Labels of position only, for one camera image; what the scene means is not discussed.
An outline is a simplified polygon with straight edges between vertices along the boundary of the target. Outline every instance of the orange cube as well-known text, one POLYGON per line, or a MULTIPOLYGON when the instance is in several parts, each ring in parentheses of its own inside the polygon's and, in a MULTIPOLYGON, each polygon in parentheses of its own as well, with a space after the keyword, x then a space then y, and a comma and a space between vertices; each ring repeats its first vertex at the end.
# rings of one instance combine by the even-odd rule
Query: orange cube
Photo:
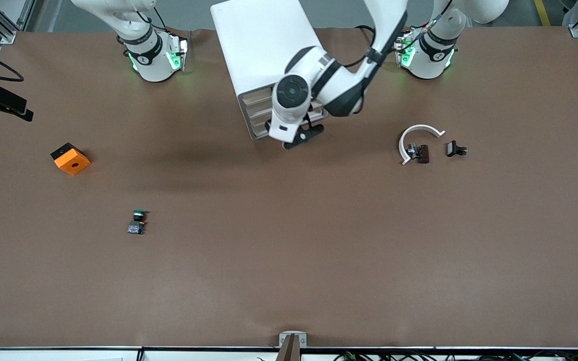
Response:
POLYGON ((83 155, 82 151, 67 142, 50 154, 57 167, 68 174, 75 175, 90 165, 90 160, 83 155))

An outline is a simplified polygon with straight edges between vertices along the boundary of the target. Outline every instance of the robotic arm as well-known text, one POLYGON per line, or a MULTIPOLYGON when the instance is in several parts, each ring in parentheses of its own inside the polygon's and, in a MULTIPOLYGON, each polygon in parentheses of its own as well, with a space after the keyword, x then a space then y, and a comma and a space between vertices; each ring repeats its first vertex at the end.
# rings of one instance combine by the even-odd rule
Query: robotic arm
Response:
POLYGON ((468 18, 489 23, 501 16, 509 0, 434 0, 432 19, 413 28, 396 45, 399 64, 421 79, 433 79, 450 66, 454 45, 468 18))
POLYGON ((149 82, 167 80, 184 67, 187 42, 144 21, 156 0, 71 0, 107 23, 123 43, 133 68, 149 82))
POLYGON ((392 51, 407 19, 407 0, 364 0, 374 25, 376 36, 367 50, 360 68, 351 73, 323 48, 314 46, 300 50, 289 61, 285 75, 273 87, 269 136, 283 142, 285 149, 307 142, 323 131, 300 126, 308 116, 310 101, 318 100, 336 117, 360 112, 367 86, 378 68, 392 51))

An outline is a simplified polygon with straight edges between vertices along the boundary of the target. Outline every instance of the black connector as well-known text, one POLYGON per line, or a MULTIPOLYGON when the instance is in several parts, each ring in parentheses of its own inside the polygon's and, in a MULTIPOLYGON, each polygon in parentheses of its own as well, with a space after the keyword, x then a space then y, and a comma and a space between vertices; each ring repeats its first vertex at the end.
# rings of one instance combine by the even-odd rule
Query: black connector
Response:
POLYGON ((417 146, 415 142, 410 144, 410 148, 407 153, 412 159, 415 159, 420 164, 429 163, 429 147, 426 144, 422 146, 417 146))
POLYGON ((447 155, 448 157, 454 157, 454 155, 461 155, 465 156, 468 153, 468 149, 464 146, 456 145, 456 141, 448 142, 448 150, 447 155))
POLYGON ((146 223, 144 219, 147 217, 147 212, 143 210, 133 211, 133 221, 128 224, 128 232, 133 233, 133 235, 143 235, 144 226, 146 223))

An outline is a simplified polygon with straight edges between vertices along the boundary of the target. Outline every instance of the brown paper sheet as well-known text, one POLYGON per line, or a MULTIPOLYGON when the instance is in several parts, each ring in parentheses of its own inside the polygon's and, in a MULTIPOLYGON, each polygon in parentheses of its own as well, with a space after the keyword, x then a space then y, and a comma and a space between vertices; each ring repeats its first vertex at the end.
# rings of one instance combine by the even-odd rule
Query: brown paper sheet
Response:
MULTIPOLYGON (((318 34, 343 63, 367 46, 318 34)), ((361 114, 284 151, 249 139, 214 32, 162 84, 115 34, 19 34, 5 86, 35 120, 0 114, 0 346, 578 346, 578 41, 459 45, 436 80, 390 59, 361 114), (401 166, 417 123, 447 133, 413 133, 431 163, 401 166), (50 158, 65 142, 78 176, 50 158)))

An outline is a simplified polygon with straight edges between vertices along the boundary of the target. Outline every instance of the white curved clip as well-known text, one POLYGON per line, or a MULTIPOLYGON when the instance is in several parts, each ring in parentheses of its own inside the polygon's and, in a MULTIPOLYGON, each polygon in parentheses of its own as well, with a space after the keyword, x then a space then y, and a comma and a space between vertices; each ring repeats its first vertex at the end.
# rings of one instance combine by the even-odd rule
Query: white curved clip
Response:
POLYGON ((401 152, 401 157, 403 157, 403 165, 406 165, 407 162, 409 162, 411 160, 411 157, 407 153, 407 150, 405 150, 405 146, 404 146, 405 136, 407 135, 407 133, 412 132, 414 130, 426 130, 427 132, 430 132, 433 135, 435 135, 436 138, 445 134, 445 130, 443 130, 442 132, 439 132, 433 126, 429 126, 429 125, 425 125, 425 124, 410 126, 408 129, 406 129, 403 132, 403 135, 401 135, 401 140, 398 142, 398 151, 401 152))

